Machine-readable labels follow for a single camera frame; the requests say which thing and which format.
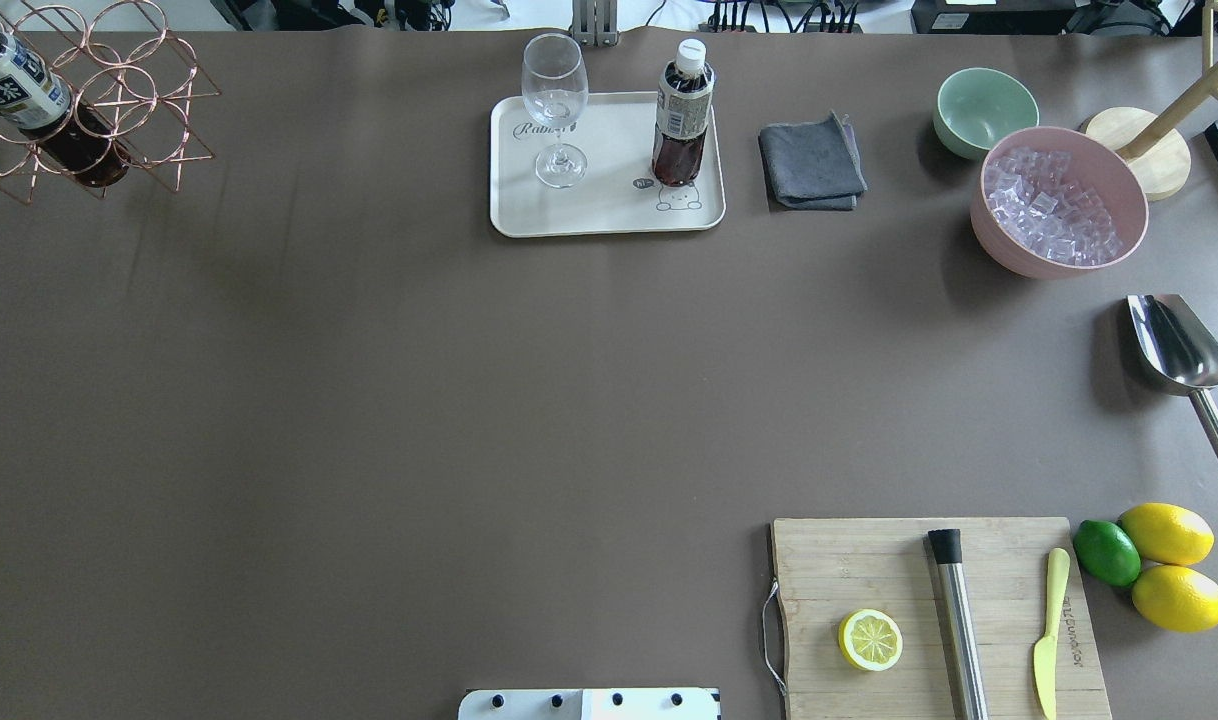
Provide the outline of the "tea bottle two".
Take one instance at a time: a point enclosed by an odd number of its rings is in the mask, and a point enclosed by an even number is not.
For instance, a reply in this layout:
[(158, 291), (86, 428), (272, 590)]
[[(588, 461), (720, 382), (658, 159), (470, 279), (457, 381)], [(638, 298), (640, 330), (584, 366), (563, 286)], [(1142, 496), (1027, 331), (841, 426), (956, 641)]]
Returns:
[(650, 172), (664, 186), (682, 186), (699, 174), (715, 86), (717, 76), (704, 41), (678, 41), (660, 73), (657, 96)]

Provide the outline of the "copper wire bottle basket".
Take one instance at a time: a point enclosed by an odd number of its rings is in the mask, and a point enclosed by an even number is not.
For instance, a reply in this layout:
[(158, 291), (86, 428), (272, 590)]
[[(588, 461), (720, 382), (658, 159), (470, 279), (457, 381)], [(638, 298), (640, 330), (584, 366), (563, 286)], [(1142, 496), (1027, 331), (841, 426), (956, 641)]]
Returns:
[[(6, 17), (0, 2), (0, 30), (24, 41), (77, 100), (100, 115), (128, 154), (128, 173), (141, 171), (178, 191), (184, 164), (212, 158), (190, 108), (199, 99), (219, 96), (219, 86), (157, 2), (114, 1), (80, 13), (60, 2), (24, 1), (16, 19)], [(48, 177), (80, 184), (0, 117), (0, 192), (29, 203)], [(94, 196), (107, 190), (80, 186)]]

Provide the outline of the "tea bottle one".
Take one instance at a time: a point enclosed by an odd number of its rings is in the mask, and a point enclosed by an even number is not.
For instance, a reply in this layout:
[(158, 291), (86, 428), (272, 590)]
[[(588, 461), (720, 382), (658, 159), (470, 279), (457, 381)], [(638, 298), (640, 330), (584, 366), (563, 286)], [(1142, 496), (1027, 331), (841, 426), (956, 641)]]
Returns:
[(1, 30), (0, 117), (84, 186), (110, 186), (129, 171), (128, 154), (100, 115), (24, 41)]

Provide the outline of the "cream rabbit tray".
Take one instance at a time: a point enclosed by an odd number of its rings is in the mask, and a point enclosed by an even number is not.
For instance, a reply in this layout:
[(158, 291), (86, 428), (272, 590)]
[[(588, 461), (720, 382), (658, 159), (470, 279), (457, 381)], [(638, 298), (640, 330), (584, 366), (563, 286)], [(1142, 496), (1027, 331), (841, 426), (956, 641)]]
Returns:
[(705, 231), (723, 219), (717, 122), (709, 119), (695, 182), (663, 186), (650, 172), (655, 94), (591, 94), (565, 140), (590, 160), (582, 182), (554, 190), (533, 160), (551, 132), (527, 115), (523, 97), (501, 100), (490, 115), (488, 214), (508, 238), (572, 234)]

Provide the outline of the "grey folded cloth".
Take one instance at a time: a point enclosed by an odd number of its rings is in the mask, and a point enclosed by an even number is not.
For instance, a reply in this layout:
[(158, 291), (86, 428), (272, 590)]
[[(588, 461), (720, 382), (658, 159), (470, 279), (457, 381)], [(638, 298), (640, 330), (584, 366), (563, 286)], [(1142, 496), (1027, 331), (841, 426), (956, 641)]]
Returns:
[(759, 147), (773, 200), (788, 210), (853, 211), (868, 191), (847, 115), (760, 129)]

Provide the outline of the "clear wine glass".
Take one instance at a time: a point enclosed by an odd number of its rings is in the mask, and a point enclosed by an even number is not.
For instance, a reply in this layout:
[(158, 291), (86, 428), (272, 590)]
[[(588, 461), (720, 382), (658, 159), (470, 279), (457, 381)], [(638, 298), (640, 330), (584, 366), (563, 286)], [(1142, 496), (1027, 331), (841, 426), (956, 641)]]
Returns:
[(523, 54), (521, 90), (531, 119), (554, 133), (554, 143), (535, 158), (536, 177), (558, 190), (582, 182), (586, 155), (563, 138), (590, 101), (590, 77), (579, 41), (554, 32), (531, 38)]

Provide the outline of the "half lemon slice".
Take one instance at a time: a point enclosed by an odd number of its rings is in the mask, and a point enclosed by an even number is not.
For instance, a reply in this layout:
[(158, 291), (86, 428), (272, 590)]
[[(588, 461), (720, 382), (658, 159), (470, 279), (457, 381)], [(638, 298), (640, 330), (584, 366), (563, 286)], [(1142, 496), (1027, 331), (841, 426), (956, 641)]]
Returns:
[(875, 609), (850, 612), (839, 624), (837, 643), (848, 664), (870, 672), (892, 669), (903, 655), (900, 625)]

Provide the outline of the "wooden cutting board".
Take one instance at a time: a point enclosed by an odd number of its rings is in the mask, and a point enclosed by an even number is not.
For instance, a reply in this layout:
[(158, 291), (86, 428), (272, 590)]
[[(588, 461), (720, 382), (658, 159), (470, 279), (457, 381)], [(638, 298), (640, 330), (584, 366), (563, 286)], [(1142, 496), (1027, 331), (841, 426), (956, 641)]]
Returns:
[[(1063, 518), (775, 519), (789, 719), (957, 719), (956, 675), (928, 534), (956, 528), (985, 701), (993, 719), (1043, 718), (1030, 651), (1045, 629), (1047, 553), (1069, 548)], [(860, 609), (903, 632), (892, 670), (853, 666), (838, 643)]]

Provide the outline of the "green ceramic bowl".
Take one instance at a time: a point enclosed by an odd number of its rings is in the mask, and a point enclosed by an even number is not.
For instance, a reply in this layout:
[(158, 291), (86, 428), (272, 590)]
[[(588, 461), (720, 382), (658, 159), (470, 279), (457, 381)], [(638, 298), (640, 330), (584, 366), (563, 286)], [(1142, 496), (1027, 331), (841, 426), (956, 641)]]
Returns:
[(957, 69), (935, 97), (935, 136), (963, 160), (983, 160), (1013, 132), (1038, 125), (1039, 106), (1028, 88), (1001, 69)]

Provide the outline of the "pink bowl of ice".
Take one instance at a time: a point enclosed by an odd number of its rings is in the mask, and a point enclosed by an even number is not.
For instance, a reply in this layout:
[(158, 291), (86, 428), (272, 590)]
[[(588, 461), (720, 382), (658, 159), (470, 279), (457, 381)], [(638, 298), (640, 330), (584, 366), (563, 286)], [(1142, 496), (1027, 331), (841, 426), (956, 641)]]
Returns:
[(1149, 201), (1124, 161), (1072, 129), (1002, 136), (983, 164), (970, 221), (991, 259), (1061, 279), (1121, 263), (1149, 228)]

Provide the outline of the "yellow plastic knife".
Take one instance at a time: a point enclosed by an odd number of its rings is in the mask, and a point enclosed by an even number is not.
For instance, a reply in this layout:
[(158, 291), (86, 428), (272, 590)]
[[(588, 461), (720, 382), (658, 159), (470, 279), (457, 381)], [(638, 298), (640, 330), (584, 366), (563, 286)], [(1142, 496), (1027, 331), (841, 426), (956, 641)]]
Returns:
[(1030, 672), (1044, 719), (1057, 719), (1060, 619), (1067, 584), (1069, 584), (1069, 552), (1062, 547), (1054, 547), (1047, 552), (1045, 560), (1043, 634), (1030, 648)]

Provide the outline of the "green lime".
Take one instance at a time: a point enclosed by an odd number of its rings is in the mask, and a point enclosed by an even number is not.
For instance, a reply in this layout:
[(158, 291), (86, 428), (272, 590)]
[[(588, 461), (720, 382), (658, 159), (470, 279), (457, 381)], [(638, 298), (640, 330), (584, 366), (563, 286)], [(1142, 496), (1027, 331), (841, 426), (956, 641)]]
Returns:
[(1085, 520), (1072, 536), (1077, 560), (1099, 582), (1129, 588), (1141, 574), (1141, 556), (1125, 530), (1112, 521)]

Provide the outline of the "steel ice scoop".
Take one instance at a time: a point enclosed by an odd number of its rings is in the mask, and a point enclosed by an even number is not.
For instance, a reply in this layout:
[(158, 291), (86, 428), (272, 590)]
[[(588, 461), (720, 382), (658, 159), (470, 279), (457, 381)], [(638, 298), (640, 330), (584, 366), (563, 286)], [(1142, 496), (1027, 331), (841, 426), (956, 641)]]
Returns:
[(1130, 294), (1127, 313), (1144, 369), (1166, 392), (1185, 396), (1218, 459), (1218, 341), (1179, 294)]

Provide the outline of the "yellow lemon upper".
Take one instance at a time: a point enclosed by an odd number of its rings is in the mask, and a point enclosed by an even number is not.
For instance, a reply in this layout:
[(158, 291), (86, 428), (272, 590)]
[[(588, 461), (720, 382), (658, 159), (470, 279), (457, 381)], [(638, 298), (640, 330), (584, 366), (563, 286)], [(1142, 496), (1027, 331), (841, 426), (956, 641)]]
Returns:
[(1173, 503), (1139, 503), (1117, 520), (1139, 556), (1157, 564), (1192, 566), (1214, 547), (1211, 524), (1199, 512)]

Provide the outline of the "yellow lemon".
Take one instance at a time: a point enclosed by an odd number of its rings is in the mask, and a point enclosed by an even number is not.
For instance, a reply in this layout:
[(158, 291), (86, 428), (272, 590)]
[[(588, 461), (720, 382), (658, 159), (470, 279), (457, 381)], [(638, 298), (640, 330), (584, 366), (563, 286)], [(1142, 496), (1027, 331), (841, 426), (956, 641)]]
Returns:
[(1218, 584), (1191, 568), (1142, 571), (1132, 591), (1139, 614), (1170, 632), (1197, 634), (1218, 625)]
[(1157, 564), (1192, 566), (1214, 547), (1211, 524), (1199, 512), (1173, 503), (1139, 503), (1117, 520), (1139, 556)]

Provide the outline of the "wooden cup tree stand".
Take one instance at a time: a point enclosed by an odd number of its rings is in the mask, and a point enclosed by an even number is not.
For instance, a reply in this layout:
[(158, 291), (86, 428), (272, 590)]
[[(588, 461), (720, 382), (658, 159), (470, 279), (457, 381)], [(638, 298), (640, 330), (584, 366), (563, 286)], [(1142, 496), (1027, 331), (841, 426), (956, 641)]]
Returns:
[(1175, 195), (1188, 182), (1191, 154), (1188, 141), (1177, 132), (1177, 124), (1192, 115), (1205, 100), (1218, 100), (1218, 58), (1214, 58), (1217, 18), (1218, 1), (1205, 2), (1200, 10), (1203, 58), (1199, 79), (1162, 113), (1125, 106), (1104, 108), (1082, 125), (1084, 135), (1102, 143), (1125, 161), (1150, 201)]

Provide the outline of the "yellow lemon lower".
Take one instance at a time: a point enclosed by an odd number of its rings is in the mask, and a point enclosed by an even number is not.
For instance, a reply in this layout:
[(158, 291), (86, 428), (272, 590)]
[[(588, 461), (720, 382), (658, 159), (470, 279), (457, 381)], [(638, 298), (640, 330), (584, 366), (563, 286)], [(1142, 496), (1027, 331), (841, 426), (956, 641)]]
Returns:
[(1170, 632), (1197, 634), (1218, 625), (1218, 584), (1191, 568), (1142, 571), (1132, 591), (1139, 614)]

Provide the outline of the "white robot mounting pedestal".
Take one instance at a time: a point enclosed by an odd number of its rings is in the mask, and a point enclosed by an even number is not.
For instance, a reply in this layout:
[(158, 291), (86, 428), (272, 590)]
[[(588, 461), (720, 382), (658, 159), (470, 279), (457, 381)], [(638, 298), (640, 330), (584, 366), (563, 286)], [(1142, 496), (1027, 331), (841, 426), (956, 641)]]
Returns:
[(458, 719), (720, 719), (717, 690), (618, 687), (477, 690), (468, 692)]

